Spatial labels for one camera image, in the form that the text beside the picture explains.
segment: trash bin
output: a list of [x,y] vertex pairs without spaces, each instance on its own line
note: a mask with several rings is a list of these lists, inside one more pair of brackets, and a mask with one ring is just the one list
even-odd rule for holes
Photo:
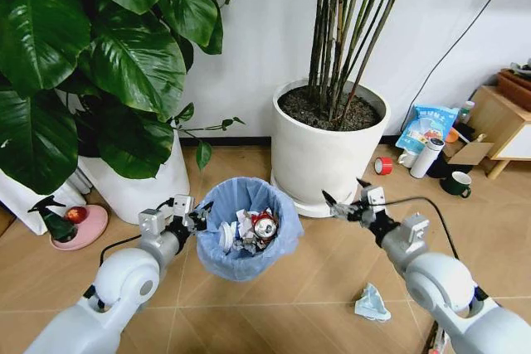
[[[207,229],[197,234],[197,256],[205,268],[224,279],[248,281],[275,263],[281,256],[292,253],[299,237],[304,234],[293,201],[259,178],[235,177],[215,186],[199,207],[214,201]],[[223,221],[236,219],[240,209],[263,211],[269,207],[279,219],[276,237],[261,252],[252,255],[246,250],[225,253],[219,246],[218,228]]]

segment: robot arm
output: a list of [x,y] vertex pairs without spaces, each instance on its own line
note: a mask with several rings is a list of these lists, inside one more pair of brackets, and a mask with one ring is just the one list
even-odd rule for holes
[[[458,259],[428,251],[423,237],[429,220],[415,214],[396,223],[387,214],[383,189],[359,181],[362,195],[352,205],[338,204],[323,192],[332,215],[359,221],[376,238],[407,291],[450,336],[457,354],[516,354],[529,347],[531,327],[500,307],[472,279]],[[469,309],[466,317],[458,313]]]
[[191,211],[191,196],[175,196],[173,220],[148,209],[139,214],[138,248],[113,253],[76,305],[57,314],[26,353],[114,353],[129,320],[155,293],[166,268],[190,235],[207,228],[212,203]]

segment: white mug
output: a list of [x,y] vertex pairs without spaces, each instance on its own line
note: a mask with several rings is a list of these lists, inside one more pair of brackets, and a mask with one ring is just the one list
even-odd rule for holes
[[409,169],[411,168],[411,166],[413,166],[413,163],[415,163],[415,161],[417,160],[417,157],[418,157],[418,153],[413,153],[411,151],[404,149],[404,152],[402,153],[402,155],[398,157],[398,163],[400,163],[401,165]]

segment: snack bag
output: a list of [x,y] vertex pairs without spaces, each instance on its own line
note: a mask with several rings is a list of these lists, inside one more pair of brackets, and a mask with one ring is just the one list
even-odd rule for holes
[[451,126],[457,118],[459,109],[415,105],[417,117],[407,124],[397,147],[420,153],[430,138],[445,141]]

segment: power cord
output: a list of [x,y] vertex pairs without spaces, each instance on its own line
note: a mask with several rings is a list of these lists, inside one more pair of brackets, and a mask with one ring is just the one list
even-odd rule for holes
[[433,68],[431,68],[430,70],[430,73],[428,74],[428,76],[424,79],[424,82],[422,82],[422,85],[421,85],[421,88],[417,91],[417,94],[415,95],[415,97],[413,97],[412,99],[412,102],[409,104],[409,108],[407,109],[407,112],[406,112],[406,116],[404,117],[404,120],[402,121],[402,125],[400,127],[400,131],[403,132],[404,131],[404,125],[406,124],[406,121],[407,121],[407,117],[409,116],[409,113],[411,112],[412,110],[412,106],[413,106],[413,103],[415,102],[415,100],[418,98],[418,96],[421,94],[422,90],[424,89],[424,86],[426,86],[426,83],[427,81],[430,79],[431,77],[431,74],[433,74],[433,72],[437,69],[437,67],[442,63],[442,61],[446,58],[446,56],[448,56],[448,54],[450,54],[450,52],[454,49],[455,46],[457,46],[457,43],[460,42],[460,40],[463,38],[464,35],[466,35],[466,33],[472,28],[472,26],[475,24],[475,22],[477,21],[477,19],[480,17],[481,14],[483,14],[483,11],[487,8],[487,6],[489,6],[489,3],[490,3],[491,0],[487,0],[487,3],[485,3],[485,5],[481,8],[480,12],[478,12],[478,14],[475,16],[475,18],[472,20],[472,22],[470,23],[470,25],[465,29],[465,31],[463,33],[461,33],[461,35],[457,38],[457,40],[454,42],[453,45],[450,46],[450,48],[446,51],[446,53],[444,54],[444,56],[435,64],[435,66]]
[[453,241],[453,239],[451,238],[450,230],[448,230],[448,226],[446,225],[445,218],[443,217],[443,215],[442,215],[441,210],[439,209],[439,207],[438,207],[438,206],[435,204],[435,202],[432,201],[430,198],[428,198],[428,197],[426,197],[426,196],[410,196],[410,197],[408,197],[408,198],[397,199],[396,201],[390,201],[390,202],[385,202],[385,203],[372,204],[371,206],[396,205],[396,204],[398,204],[398,203],[409,202],[409,201],[427,201],[427,202],[430,203],[430,205],[433,206],[433,208],[434,208],[435,211],[437,212],[437,215],[439,216],[439,219],[441,220],[442,228],[444,228],[444,230],[445,230],[446,238],[448,239],[448,243],[450,244],[451,251],[452,251],[452,253],[454,254],[454,257],[455,257],[456,259],[459,259],[459,255],[457,254],[457,249],[455,248],[454,241]]
[[[157,206],[157,210],[160,211],[160,209],[163,207],[163,206],[173,206],[173,197],[170,197],[168,198],[166,201],[162,202],[161,204],[159,204]],[[119,240],[118,242],[114,242],[113,244],[109,245],[109,246],[106,246],[100,253],[100,267],[101,265],[103,264],[104,262],[104,259],[105,259],[105,252],[111,248],[114,248],[115,246],[118,246],[118,245],[122,245],[122,244],[126,244],[132,240],[137,240],[138,238],[140,238],[140,236],[142,235],[136,235],[136,236],[132,236],[130,238],[127,238],[126,240]]]
[[114,248],[115,246],[118,246],[118,245],[122,245],[122,244],[126,244],[132,240],[137,240],[138,238],[140,238],[141,235],[136,235],[136,236],[132,236],[126,240],[119,240],[118,242],[114,242],[113,244],[109,245],[109,246],[106,246],[100,253],[100,267],[101,265],[103,264],[103,261],[104,261],[104,257],[105,257],[105,252],[111,248]]
[[157,210],[160,211],[160,209],[163,207],[163,206],[173,206],[173,200],[174,198],[171,197],[171,198],[168,198],[166,201],[164,201],[163,203],[161,203],[160,205],[157,206]]

